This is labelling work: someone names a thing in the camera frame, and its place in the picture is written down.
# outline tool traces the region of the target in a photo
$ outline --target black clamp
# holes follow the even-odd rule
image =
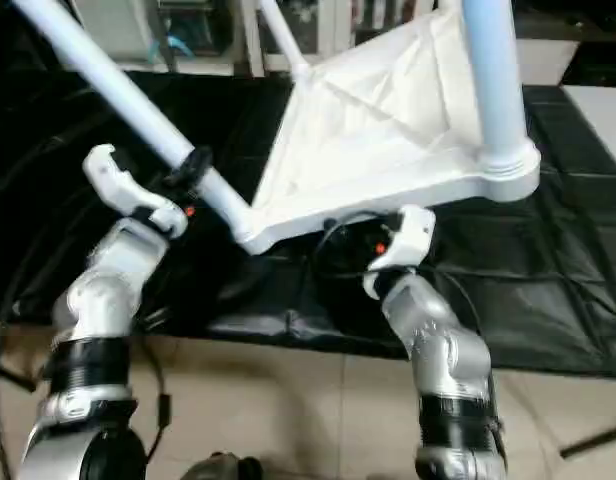
[[[212,149],[207,145],[196,147],[188,154],[179,168],[173,170],[163,180],[166,188],[190,192],[199,183],[199,180],[212,166]]]

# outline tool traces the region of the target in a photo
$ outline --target white plastic part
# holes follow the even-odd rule
[[[279,5],[277,5],[277,0],[261,0],[261,9],[277,45],[290,62],[290,69],[295,80],[301,78],[310,69],[310,65],[301,54],[299,45],[297,45],[295,37],[292,36]]]
[[[395,211],[477,196],[513,201],[536,189],[540,158],[525,129],[510,2],[496,1],[505,8],[489,18],[506,23],[496,29],[499,41],[512,45],[499,50],[510,71],[502,72],[507,87],[492,98],[479,86],[487,97],[479,104],[476,82],[496,80],[490,70],[473,74],[459,0],[302,77],[253,204],[273,237],[320,230],[325,219],[362,209]],[[487,5],[472,4],[473,13],[488,15]],[[477,28],[488,36],[495,27]],[[482,44],[471,52],[486,65],[497,62],[483,61]],[[503,121],[505,139],[494,139],[494,147],[484,141],[480,108],[486,119],[514,117]]]
[[[173,202],[149,192],[137,182],[130,172],[122,172],[112,154],[112,145],[97,145],[83,163],[84,172],[99,198],[110,208],[125,216],[132,215],[139,207],[153,211],[150,220],[162,231],[178,238],[186,231],[188,218]]]
[[[388,250],[368,266],[370,272],[393,266],[414,268],[428,255],[435,229],[435,214],[417,205],[406,205],[399,213],[402,215],[401,227],[395,232]],[[379,300],[374,287],[377,275],[369,273],[364,277],[364,289],[375,300]]]
[[[170,167],[182,164],[194,146],[56,0],[13,2]],[[204,175],[197,192],[228,223],[235,240],[250,253],[261,253],[274,243],[249,205],[214,168]]]
[[[94,249],[89,267],[118,272],[140,294],[167,250],[168,243],[159,234],[135,219],[123,218]]]

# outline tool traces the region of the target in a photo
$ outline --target metal pole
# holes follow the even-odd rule
[[[182,164],[194,146],[56,0],[13,3],[171,168]],[[215,169],[204,175],[197,192],[228,223],[238,242],[255,235],[250,206]]]
[[[286,19],[279,9],[279,5],[277,5],[277,0],[261,0],[261,8],[277,45],[279,45],[288,62],[290,62],[292,74],[297,79],[297,77],[300,77],[303,72],[310,68],[310,65],[301,54],[299,45],[297,45],[297,41],[290,31]]]

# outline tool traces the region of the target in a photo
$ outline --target black plastic sheet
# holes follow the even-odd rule
[[[275,80],[136,75],[140,87],[220,172],[254,195],[290,86]],[[542,182],[512,204],[473,199],[436,208],[428,273],[460,318],[469,293],[496,366],[616,377],[616,165],[564,93],[525,91],[543,154]],[[149,181],[162,165],[77,76],[0,77],[0,301],[23,254],[17,321],[49,323],[54,299],[82,271],[117,218],[81,172],[90,148],[113,143]],[[375,228],[353,229],[362,239]],[[158,331],[361,355],[401,357],[400,344],[357,280],[324,285],[308,258],[318,235],[259,257],[233,244],[200,205],[144,292]]]

